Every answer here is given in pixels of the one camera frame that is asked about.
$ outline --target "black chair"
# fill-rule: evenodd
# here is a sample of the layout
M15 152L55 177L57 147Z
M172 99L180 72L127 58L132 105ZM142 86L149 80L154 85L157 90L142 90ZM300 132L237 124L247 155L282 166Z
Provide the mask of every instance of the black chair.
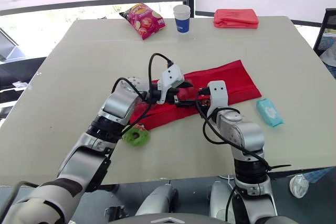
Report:
M314 46L314 51L318 56L330 48L336 41L336 8L327 8L325 11L326 14Z
M42 57L1 64L0 91L3 92L0 92L0 104L17 101L23 90L16 91L12 89L14 88L12 83L17 81L30 82L45 59L45 57ZM11 109L12 106L0 108L0 120L5 119Z

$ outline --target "light blue package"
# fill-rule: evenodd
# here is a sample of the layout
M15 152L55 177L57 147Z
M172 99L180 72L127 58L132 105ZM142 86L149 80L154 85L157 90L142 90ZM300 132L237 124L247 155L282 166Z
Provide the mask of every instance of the light blue package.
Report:
M267 98L257 101L257 110L269 126L275 127L284 122L277 108Z

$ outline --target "red towel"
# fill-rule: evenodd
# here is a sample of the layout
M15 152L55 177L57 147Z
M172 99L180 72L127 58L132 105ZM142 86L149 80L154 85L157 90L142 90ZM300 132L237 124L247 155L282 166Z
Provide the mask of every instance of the red towel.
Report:
M218 9L214 25L218 28L258 28L259 20L252 9Z
M194 86L187 89L180 89L178 98L183 101L187 99L195 99L199 88L204 88L210 81L223 80L226 84L228 92L228 104L243 102L246 100L261 97L259 90L254 85L252 79L246 72L240 60L231 62L218 68L191 72L184 75L186 81ZM140 103L135 109L131 117L133 123L145 110L148 105ZM147 116L140 121L147 130L170 123L177 119L184 118L189 115L197 114L195 107L177 108L173 104L156 104L153 106Z

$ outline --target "bag of chips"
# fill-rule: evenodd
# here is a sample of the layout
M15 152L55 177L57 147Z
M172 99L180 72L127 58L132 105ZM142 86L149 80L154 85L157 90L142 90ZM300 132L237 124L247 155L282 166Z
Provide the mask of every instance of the bag of chips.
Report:
M161 15L143 3L136 4L119 14L137 30L142 39L148 38L166 26Z

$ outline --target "black cable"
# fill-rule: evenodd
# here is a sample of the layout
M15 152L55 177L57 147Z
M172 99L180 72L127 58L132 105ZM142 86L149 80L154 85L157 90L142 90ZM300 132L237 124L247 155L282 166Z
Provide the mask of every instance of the black cable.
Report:
M200 104L198 102L198 98L199 98L199 93L197 93L196 95L196 108L198 110L198 112L200 113L201 117L205 120L206 124L209 125L209 127L211 128L211 130L216 134L216 136L218 136L221 140L223 140L225 143L237 148L238 150L247 153L249 155L251 155L252 157L255 157L256 159L258 159L259 161L261 161L267 170L272 170L272 168L269 166L269 164L267 163L266 160L264 160L262 157L259 157L257 154L255 154L254 152L251 152L247 149L245 149L244 147L241 147L237 144L232 143L231 141L225 139L223 136L221 136L216 130L215 128L211 125L211 122L208 120L208 118L205 116L205 114L203 113L203 111L200 108Z
M149 82L149 105L147 106L146 110L141 114L141 116L138 117L138 119L136 119L130 126L128 126L125 130L123 130L123 132L121 133L121 135L125 134L127 131L129 131L133 126L135 126L137 123L139 123L139 121L141 119L143 119L143 117L148 113L148 111L151 109L152 106L152 99L153 99L153 87L152 87L152 62L155 56L160 56L163 59L165 59L169 64L172 64L172 61L170 59L168 59L165 55L162 55L158 52L152 54L149 63L148 63L148 82Z
M128 79L126 79L126 78L124 78L124 77L120 77L120 78L118 78L118 80L116 80L116 82L114 83L114 85L113 85L113 88L112 88L112 91L111 91L111 94L116 90L116 87L117 87L117 85L118 85L118 83L120 82L120 81L125 81L125 82L127 82L127 84L129 85L129 86L131 86L131 88L138 94L138 96L140 96L140 98L141 98L141 100L142 101L144 101L144 102L146 102L146 100L145 100L145 98L142 96L142 94L139 92L139 90L128 80Z
M30 187L38 187L38 185L34 184L34 183L30 183L30 182L27 182L27 181L20 181L19 183L17 183L13 189L12 189L12 192L10 193L10 196L7 200L7 203L4 205L3 209L1 210L1 213L0 213L0 223L2 223L11 207L11 205L13 204L20 188L22 186L30 186Z
M230 201L233 197L233 193L235 192L236 190L236 186L232 189L231 193L230 193L230 196L229 196L229 199L227 200L227 203L226 203L226 209L225 209L225 221L227 222L227 215L228 215L228 211L229 211L229 206L230 206Z
M266 170L272 170L272 169L276 169L276 168L281 168L281 167L291 166L291 165L276 165L276 166L270 166L270 165L268 164L268 162L267 162L265 159L263 159L262 157L258 156L258 155L255 154L254 152L251 152L251 151L245 149L244 147L241 147L241 146L239 146L239 145L237 145L237 144L234 144L234 143L232 143L231 141L225 139L225 138L224 138L222 135L220 135L220 134L213 128L213 126L211 125L211 122L209 121L211 115L208 116L208 117L206 117L206 116L204 115L203 111L202 111L201 108L200 108L199 102L198 102L198 97L199 97L199 96L200 96L200 95L199 95L199 93L198 93L198 94L196 95L196 108L197 108L198 112L200 113L201 117L204 119L204 123L203 123L203 135L204 135L204 137L205 137L210 143L213 143L213 144L221 144L221 142L215 142L215 141L211 140L211 139L206 135L206 133L205 133L205 125L206 125L206 124L209 125L209 127L210 127L210 128L212 129L212 131L216 134L216 136L218 136L221 140L223 140L224 144L229 144L229 145L233 146L234 148L236 148L236 149L238 149L238 150L240 150L240 151L242 151L242 152L244 152L244 153L247 153L247 154L251 155L252 157L255 157L256 159L258 159L259 161L261 161L261 162L265 165ZM240 112L239 112L238 110L234 109L234 108L220 108L220 109L218 109L217 111L221 111L221 110L233 110L233 111L236 111L237 113L240 114Z

